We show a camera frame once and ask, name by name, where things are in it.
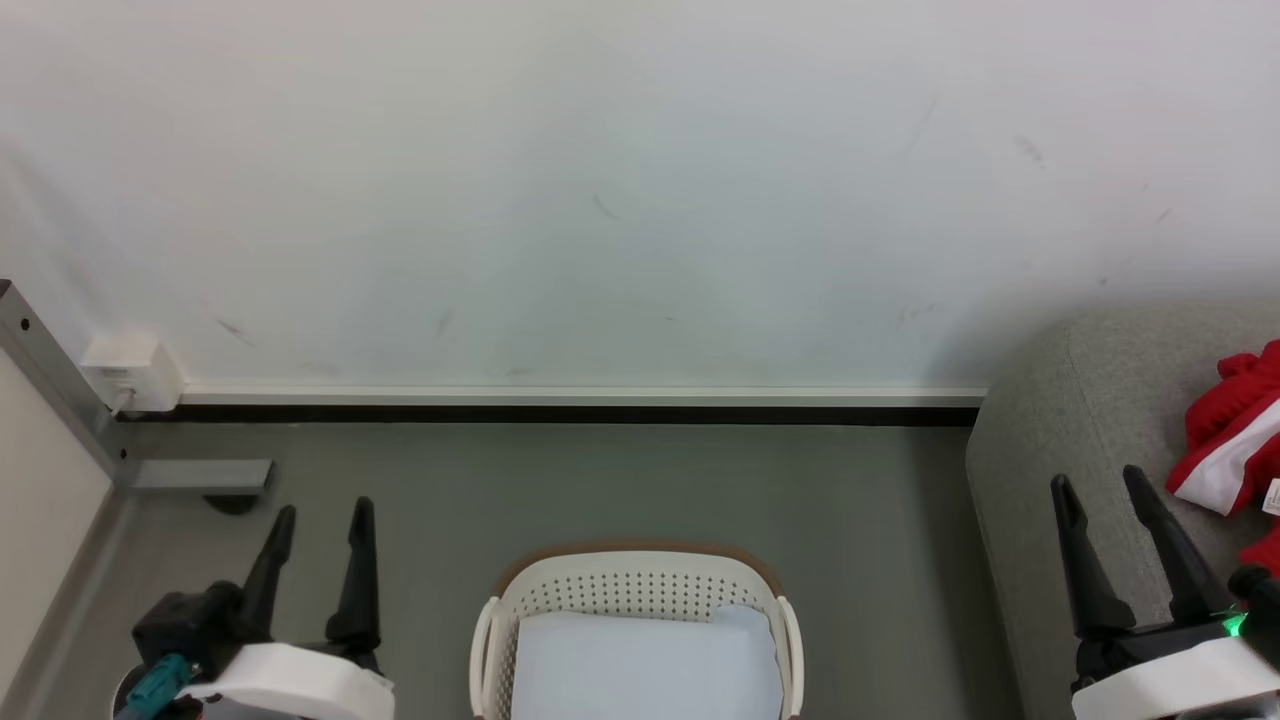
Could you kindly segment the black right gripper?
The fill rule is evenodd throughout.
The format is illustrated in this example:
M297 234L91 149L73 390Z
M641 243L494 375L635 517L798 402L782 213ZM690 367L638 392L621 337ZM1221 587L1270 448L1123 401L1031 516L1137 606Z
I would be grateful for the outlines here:
M1134 628L1134 612L1115 594L1088 537L1088 516L1070 479L1064 474L1053 477L1050 492L1071 624L1078 638L1073 692L1137 665L1238 635L1247 618L1244 612L1228 612L1233 609L1231 596L1146 473L1139 466L1126 465L1123 479L1135 516L1157 551L1175 623Z

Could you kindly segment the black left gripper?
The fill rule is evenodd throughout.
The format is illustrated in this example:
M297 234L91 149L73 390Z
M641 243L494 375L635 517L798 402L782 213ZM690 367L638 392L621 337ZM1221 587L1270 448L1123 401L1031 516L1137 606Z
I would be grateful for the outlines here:
M132 628L143 666L177 655L197 669L195 680L218 679L236 655L250 644L273 641L271 624L280 571L291 557L296 506L279 510L253 561L243 588L215 583L201 593L169 593ZM381 669L378 574L378 532L374 502L360 497L348 530L349 560L337 611L328 619L325 639L302 643L302 650L343 659L375 673Z

